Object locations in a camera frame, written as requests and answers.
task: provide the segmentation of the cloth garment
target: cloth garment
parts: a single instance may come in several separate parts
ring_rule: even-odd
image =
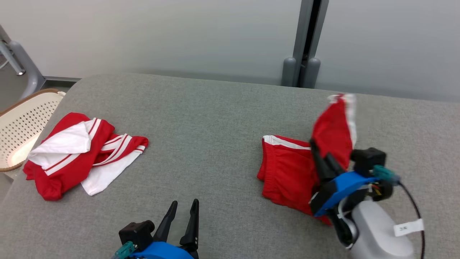
[[[325,157],[331,153],[346,170],[356,142],[356,105],[352,94],[330,96],[330,105],[318,118],[312,138]],[[263,158],[257,178],[262,195],[273,203],[313,215],[309,201],[319,186],[310,144],[279,135],[262,137]],[[330,224],[326,216],[320,217]]]
[[[89,195],[103,191],[148,146],[142,136],[117,135],[107,121],[67,114],[29,153],[27,180],[45,200],[59,200],[81,183]]]

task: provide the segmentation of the green connector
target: green connector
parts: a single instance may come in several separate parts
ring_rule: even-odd
[[[398,185],[401,180],[399,175],[381,165],[374,165],[374,176],[391,183],[393,186]]]
[[[130,256],[136,250],[134,244],[131,241],[126,242],[112,258],[116,259],[125,259]]]

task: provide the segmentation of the white stripe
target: white stripe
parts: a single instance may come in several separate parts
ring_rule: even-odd
[[[110,144],[115,143],[115,142],[117,142],[118,140],[120,140],[122,137],[123,137],[123,135],[120,135],[120,136],[117,136],[117,137],[115,137],[115,138],[113,138],[113,139],[111,139],[111,140],[107,140],[107,141],[104,143],[104,145],[108,145],[107,143],[110,143]]]
[[[71,156],[69,156],[68,158],[66,158],[66,160],[62,161],[60,164],[58,164],[57,166],[51,168],[50,170],[48,171],[45,171],[46,175],[49,176],[55,172],[57,172],[58,170],[62,169],[63,167],[65,167],[66,165],[70,164],[70,162],[74,161],[75,158],[77,158],[81,153],[77,153],[77,154],[72,154]]]
[[[94,118],[96,120],[96,124],[94,124],[94,127],[93,129],[91,130],[91,132],[88,132],[88,135],[89,135],[89,138],[92,140],[92,138],[94,138],[94,136],[96,135],[96,131],[98,130],[99,128],[99,125],[101,124],[101,119],[98,119],[98,118]]]
[[[136,149],[133,150],[133,152],[137,152],[137,153],[143,153],[145,150],[145,146],[138,146]]]
[[[350,131],[350,138],[352,147],[355,147],[357,134],[356,134],[356,96],[354,94],[344,94],[342,99],[345,101],[345,115],[346,122],[348,124],[348,130]]]
[[[264,139],[265,143],[269,143],[270,145],[273,145],[273,146],[279,145],[279,146],[285,146],[285,147],[290,147],[290,148],[294,148],[294,149],[310,150],[309,147],[303,147],[301,145],[291,143],[289,141],[280,139],[280,138],[275,137],[273,135],[265,135],[265,136],[263,136],[263,139]]]
[[[117,158],[119,158],[121,156],[121,154],[123,154],[123,151],[125,151],[126,147],[128,146],[129,142],[131,141],[132,137],[129,136],[129,135],[124,135],[124,142],[123,142],[123,145],[119,146],[116,150],[113,151],[113,153],[104,161],[100,162],[100,163],[97,163],[97,164],[93,164],[93,165],[104,165],[106,163],[109,163]]]
[[[116,149],[121,144],[122,141],[123,141],[123,136],[120,136],[120,138],[117,141],[115,141],[113,143],[110,143],[110,144],[103,145],[101,150],[102,151],[107,151],[107,150]]]
[[[92,127],[91,133],[88,134],[91,140],[92,140],[92,138],[94,137],[94,135],[96,134],[96,131],[98,130],[99,125],[101,124],[101,120],[100,120],[100,119],[97,119],[97,118],[95,118],[95,119],[96,119],[96,122],[95,122],[95,124],[94,124],[94,127]],[[53,166],[54,166],[54,167],[51,168],[51,169],[48,170],[48,171],[46,171],[46,169],[44,169],[46,175],[49,176],[49,175],[51,175],[51,174],[57,172],[58,170],[62,169],[63,167],[65,167],[66,165],[68,165],[68,164],[70,164],[72,161],[74,161],[80,154],[81,154],[81,153],[72,154],[72,155],[70,155],[69,157],[67,157],[64,161],[62,161],[61,163],[59,163],[57,166],[54,166],[54,165],[49,166],[48,168],[53,167]]]

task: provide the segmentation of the black cable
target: black cable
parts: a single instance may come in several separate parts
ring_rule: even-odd
[[[409,190],[407,190],[406,186],[401,181],[398,181],[398,184],[403,188],[403,190],[406,192],[407,196],[409,196],[409,199],[410,199],[410,201],[412,202],[412,205],[415,208],[415,212],[417,213],[417,217],[422,218],[422,216],[420,215],[419,208],[417,207],[417,204],[415,203],[415,200],[412,197],[412,195],[410,194]],[[420,231],[420,234],[422,236],[422,252],[420,253],[420,259],[423,259],[425,257],[425,231],[423,231],[423,230]]]

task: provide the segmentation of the gray fabric surface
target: gray fabric surface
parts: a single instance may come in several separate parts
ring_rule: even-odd
[[[178,244],[194,198],[200,200],[202,259],[339,259],[332,228],[261,196],[260,138],[307,141],[331,92],[139,74],[89,77],[65,96],[40,139],[68,112],[108,120],[150,145],[109,187],[81,186],[44,201],[25,175],[0,210],[1,258],[109,258],[130,222],[158,224],[173,200],[168,241]],[[357,95],[357,148],[388,153],[420,205],[426,258],[460,258],[460,105]],[[398,189],[381,202],[397,223],[415,220]],[[410,235],[418,253],[418,234]]]

